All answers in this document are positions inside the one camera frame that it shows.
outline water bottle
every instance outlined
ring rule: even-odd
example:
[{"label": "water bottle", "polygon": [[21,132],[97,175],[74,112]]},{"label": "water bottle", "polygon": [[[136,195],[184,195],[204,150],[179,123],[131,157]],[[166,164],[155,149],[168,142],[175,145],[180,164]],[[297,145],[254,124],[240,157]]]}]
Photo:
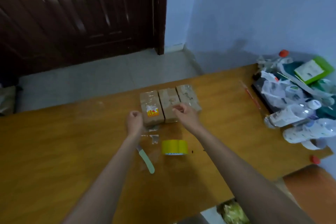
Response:
[{"label": "water bottle", "polygon": [[336,120],[321,118],[283,132],[283,137],[289,143],[301,143],[310,139],[336,136]]},{"label": "water bottle", "polygon": [[308,118],[313,115],[314,110],[320,107],[321,103],[317,100],[311,100],[305,104],[291,104],[283,110],[266,116],[264,122],[269,128],[281,128]]}]

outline person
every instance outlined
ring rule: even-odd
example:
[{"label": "person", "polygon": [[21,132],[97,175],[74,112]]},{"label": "person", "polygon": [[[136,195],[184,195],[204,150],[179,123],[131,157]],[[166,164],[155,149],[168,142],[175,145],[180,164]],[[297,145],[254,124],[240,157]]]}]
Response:
[{"label": "person", "polygon": [[[182,125],[199,140],[251,223],[314,223],[273,183],[204,128],[193,108],[181,103],[173,111]],[[65,218],[64,224],[111,223],[142,130],[142,114],[138,111],[130,112],[127,117],[126,139]]]}]

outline red bottle cap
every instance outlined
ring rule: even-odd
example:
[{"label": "red bottle cap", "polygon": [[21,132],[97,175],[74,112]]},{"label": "red bottle cap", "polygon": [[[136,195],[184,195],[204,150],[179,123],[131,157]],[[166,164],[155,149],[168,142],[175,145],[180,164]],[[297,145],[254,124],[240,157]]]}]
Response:
[{"label": "red bottle cap", "polygon": [[313,164],[316,164],[316,165],[321,163],[321,160],[314,155],[310,155],[309,160],[310,160],[310,162],[312,162]]},{"label": "red bottle cap", "polygon": [[287,57],[288,54],[289,54],[288,50],[282,50],[281,52],[279,52],[279,56],[282,58]]}]

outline green plastic wrapper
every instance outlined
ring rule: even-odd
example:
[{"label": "green plastic wrapper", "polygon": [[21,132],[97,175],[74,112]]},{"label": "green plastic wrapper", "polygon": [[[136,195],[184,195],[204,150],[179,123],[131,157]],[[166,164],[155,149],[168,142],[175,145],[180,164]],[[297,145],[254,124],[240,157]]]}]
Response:
[{"label": "green plastic wrapper", "polygon": [[249,219],[237,202],[224,205],[224,212],[223,218],[227,224],[250,224]]}]

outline baseboard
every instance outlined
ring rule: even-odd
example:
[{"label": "baseboard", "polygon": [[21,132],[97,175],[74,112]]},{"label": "baseboard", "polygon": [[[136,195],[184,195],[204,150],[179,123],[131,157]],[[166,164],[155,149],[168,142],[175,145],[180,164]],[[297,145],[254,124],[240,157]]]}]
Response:
[{"label": "baseboard", "polygon": [[204,71],[203,71],[203,69],[201,68],[201,66],[196,61],[195,55],[193,54],[193,52],[191,50],[189,50],[187,48],[186,45],[184,45],[184,47],[183,47],[183,52],[184,52],[184,55],[187,57],[187,59],[192,64],[192,66],[195,68],[196,72],[199,75],[205,74]]},{"label": "baseboard", "polygon": [[165,46],[165,54],[170,52],[179,52],[184,48],[184,44],[175,44],[172,46]]}]

